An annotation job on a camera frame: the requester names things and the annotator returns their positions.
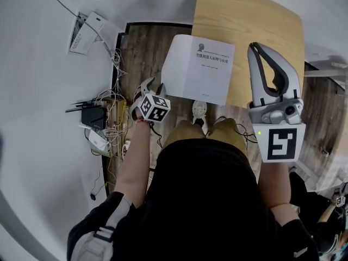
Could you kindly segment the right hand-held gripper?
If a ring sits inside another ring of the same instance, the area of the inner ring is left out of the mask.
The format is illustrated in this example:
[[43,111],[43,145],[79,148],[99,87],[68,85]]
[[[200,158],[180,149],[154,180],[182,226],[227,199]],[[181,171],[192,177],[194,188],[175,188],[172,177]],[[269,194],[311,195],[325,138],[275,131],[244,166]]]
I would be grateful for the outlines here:
[[[300,80],[295,68],[274,49],[252,42],[247,50],[252,101],[247,111],[265,163],[295,162],[305,137],[306,125],[301,121],[303,100]],[[274,72],[269,87],[263,62]]]

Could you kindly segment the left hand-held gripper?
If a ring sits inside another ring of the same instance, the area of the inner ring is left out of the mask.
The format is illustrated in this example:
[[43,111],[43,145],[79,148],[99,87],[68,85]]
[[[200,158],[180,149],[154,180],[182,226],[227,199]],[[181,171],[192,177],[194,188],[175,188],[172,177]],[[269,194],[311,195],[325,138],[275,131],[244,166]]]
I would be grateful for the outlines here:
[[135,91],[135,97],[138,97],[132,104],[130,110],[132,119],[138,119],[136,109],[140,112],[140,117],[149,122],[163,122],[171,110],[171,102],[164,98],[166,89],[164,83],[161,83],[156,93],[150,89],[155,78],[150,77],[143,81]]

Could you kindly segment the white paper booklet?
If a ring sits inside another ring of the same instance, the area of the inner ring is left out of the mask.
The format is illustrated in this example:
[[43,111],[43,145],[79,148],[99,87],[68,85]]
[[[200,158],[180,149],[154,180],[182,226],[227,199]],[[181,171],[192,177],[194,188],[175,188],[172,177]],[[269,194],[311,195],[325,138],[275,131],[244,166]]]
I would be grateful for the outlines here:
[[225,105],[232,77],[235,46],[192,35],[175,35],[161,82],[170,96]]

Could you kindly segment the person's right forearm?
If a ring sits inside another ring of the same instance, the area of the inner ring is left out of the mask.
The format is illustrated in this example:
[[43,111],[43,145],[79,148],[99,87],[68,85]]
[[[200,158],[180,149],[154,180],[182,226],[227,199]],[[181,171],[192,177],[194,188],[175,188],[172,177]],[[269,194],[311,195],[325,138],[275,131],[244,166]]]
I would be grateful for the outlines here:
[[290,204],[291,188],[286,163],[262,163],[258,180],[263,201],[281,225],[298,219]]

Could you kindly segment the person's left forearm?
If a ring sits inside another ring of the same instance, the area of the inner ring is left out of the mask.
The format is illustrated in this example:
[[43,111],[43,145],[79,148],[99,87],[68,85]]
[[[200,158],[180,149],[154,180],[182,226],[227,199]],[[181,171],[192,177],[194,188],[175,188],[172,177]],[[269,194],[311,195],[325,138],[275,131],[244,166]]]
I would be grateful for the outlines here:
[[124,194],[136,208],[145,201],[150,174],[150,126],[139,118],[129,149],[119,168],[114,190]]

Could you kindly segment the person's left white sneaker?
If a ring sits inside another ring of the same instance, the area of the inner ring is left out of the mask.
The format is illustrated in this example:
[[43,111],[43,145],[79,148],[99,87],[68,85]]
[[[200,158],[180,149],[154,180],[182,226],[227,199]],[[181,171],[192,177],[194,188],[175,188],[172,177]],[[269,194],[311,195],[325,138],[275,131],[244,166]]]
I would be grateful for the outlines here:
[[206,122],[207,103],[195,100],[192,104],[193,124],[201,126],[206,135],[208,126]]

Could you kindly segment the person's khaki shorts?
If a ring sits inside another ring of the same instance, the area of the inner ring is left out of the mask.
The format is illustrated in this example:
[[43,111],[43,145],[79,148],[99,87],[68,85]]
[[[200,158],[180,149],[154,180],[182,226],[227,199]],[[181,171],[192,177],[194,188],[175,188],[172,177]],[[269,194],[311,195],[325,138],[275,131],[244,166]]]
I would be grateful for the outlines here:
[[186,139],[212,139],[224,142],[234,146],[247,157],[244,138],[240,135],[236,121],[233,118],[225,118],[224,116],[218,118],[210,129],[207,137],[201,126],[182,120],[169,134],[163,148],[176,141]]

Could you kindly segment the black router with antennas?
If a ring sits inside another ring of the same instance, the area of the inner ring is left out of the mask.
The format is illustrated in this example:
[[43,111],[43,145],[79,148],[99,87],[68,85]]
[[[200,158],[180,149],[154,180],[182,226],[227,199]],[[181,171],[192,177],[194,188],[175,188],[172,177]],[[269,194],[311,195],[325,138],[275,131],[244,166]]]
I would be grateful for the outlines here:
[[82,101],[73,104],[73,108],[65,110],[65,113],[81,112],[81,123],[96,130],[104,130],[107,122],[106,107],[97,104],[95,100]]

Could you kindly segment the white network device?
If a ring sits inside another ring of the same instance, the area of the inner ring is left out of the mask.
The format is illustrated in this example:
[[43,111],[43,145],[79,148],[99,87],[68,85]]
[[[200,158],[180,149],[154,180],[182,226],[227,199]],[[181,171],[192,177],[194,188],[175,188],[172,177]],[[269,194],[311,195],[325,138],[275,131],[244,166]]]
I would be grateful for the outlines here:
[[79,124],[78,127],[84,129],[85,138],[90,143],[93,151],[99,154],[109,154],[111,152],[110,142],[104,135],[83,124]]

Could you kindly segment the person's black shirt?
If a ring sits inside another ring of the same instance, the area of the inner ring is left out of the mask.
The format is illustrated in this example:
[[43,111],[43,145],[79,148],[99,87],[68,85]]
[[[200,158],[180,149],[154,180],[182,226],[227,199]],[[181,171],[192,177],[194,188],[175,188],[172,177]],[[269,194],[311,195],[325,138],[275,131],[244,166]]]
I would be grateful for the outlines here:
[[67,261],[319,261],[300,220],[281,226],[247,158],[210,139],[158,156],[144,203],[113,192],[73,227]]

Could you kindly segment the white wall electrical panel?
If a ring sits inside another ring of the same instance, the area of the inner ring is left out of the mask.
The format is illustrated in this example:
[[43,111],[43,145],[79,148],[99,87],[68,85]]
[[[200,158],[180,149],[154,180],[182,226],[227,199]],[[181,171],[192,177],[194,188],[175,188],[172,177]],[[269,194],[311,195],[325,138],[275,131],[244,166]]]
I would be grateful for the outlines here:
[[78,17],[76,18],[76,22],[74,24],[74,28],[71,35],[71,41],[69,44],[69,53],[87,55],[88,51],[91,47],[89,43],[90,36],[93,36],[93,31],[89,28],[85,21],[87,20],[87,16],[78,13]]

